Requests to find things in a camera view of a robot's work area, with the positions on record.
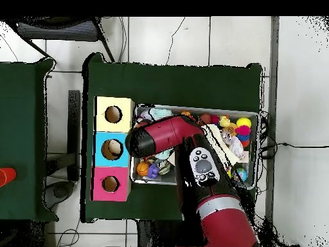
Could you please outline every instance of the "chair leg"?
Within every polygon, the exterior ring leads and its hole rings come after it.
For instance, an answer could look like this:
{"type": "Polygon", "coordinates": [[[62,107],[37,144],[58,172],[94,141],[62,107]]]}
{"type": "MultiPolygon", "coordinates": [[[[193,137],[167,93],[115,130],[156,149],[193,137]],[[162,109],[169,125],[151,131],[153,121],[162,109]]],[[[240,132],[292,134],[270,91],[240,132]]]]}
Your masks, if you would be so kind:
{"type": "Polygon", "coordinates": [[[101,29],[100,29],[100,26],[99,26],[98,23],[96,22],[96,19],[95,19],[95,18],[92,18],[91,21],[93,22],[94,27],[96,28],[96,31],[97,31],[97,34],[98,34],[98,38],[99,38],[99,40],[102,42],[102,44],[103,44],[103,46],[104,46],[104,48],[105,48],[107,54],[108,54],[109,57],[110,57],[111,62],[115,62],[114,57],[113,57],[113,55],[112,55],[112,53],[111,53],[111,51],[110,51],[110,48],[109,48],[109,46],[107,45],[106,40],[105,40],[105,37],[104,37],[104,35],[103,35],[103,33],[102,33],[101,29]]]}
{"type": "Polygon", "coordinates": [[[25,42],[27,42],[32,48],[34,48],[35,50],[39,51],[41,54],[43,54],[45,57],[48,57],[48,58],[52,58],[52,56],[48,55],[45,51],[43,51],[41,48],[39,48],[36,44],[32,43],[31,40],[27,39],[27,38],[24,38],[22,36],[20,36],[25,42]]]}

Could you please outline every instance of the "circular hole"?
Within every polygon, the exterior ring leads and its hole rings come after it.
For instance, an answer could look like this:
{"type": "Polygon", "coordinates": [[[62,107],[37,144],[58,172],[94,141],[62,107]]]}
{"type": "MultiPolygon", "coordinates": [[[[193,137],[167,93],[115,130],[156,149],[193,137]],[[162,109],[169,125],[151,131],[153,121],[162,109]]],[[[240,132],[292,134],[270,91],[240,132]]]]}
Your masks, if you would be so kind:
{"type": "Polygon", "coordinates": [[[110,106],[105,111],[105,119],[110,123],[118,123],[122,119],[122,112],[118,106],[110,106]]]}
{"type": "Polygon", "coordinates": [[[102,187],[104,190],[108,192],[114,192],[118,189],[119,187],[119,181],[116,179],[114,176],[107,176],[103,181],[102,181],[102,187]]]}
{"type": "Polygon", "coordinates": [[[123,145],[117,139],[106,140],[102,145],[102,154],[108,160],[117,160],[123,153],[123,145]]]}

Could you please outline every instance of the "red ball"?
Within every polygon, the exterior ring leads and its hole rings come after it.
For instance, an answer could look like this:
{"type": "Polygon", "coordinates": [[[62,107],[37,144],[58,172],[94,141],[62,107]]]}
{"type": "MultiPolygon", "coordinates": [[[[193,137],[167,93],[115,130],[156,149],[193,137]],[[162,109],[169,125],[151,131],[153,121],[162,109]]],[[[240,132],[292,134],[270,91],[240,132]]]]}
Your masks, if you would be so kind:
{"type": "Polygon", "coordinates": [[[250,143],[250,140],[247,140],[247,141],[241,141],[241,144],[243,146],[243,148],[246,148],[250,143]]]}

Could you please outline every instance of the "orange basketball toy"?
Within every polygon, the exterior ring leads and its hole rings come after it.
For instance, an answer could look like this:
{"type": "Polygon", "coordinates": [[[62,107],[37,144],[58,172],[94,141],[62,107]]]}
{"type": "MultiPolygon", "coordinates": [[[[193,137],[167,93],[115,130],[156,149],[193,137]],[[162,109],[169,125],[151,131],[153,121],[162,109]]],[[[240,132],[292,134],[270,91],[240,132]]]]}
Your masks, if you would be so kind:
{"type": "Polygon", "coordinates": [[[142,161],[137,166],[137,173],[140,176],[146,176],[148,172],[149,164],[147,162],[142,161]]]}

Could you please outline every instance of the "purple toy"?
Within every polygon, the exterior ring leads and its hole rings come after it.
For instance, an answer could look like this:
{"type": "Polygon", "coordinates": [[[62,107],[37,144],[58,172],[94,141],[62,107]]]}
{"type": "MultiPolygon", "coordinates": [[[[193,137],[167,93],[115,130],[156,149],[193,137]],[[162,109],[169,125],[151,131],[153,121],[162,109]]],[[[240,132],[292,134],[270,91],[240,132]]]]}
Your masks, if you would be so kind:
{"type": "Polygon", "coordinates": [[[156,164],[151,164],[151,166],[149,166],[148,168],[147,177],[154,179],[159,174],[159,171],[160,169],[157,167],[156,164]]]}

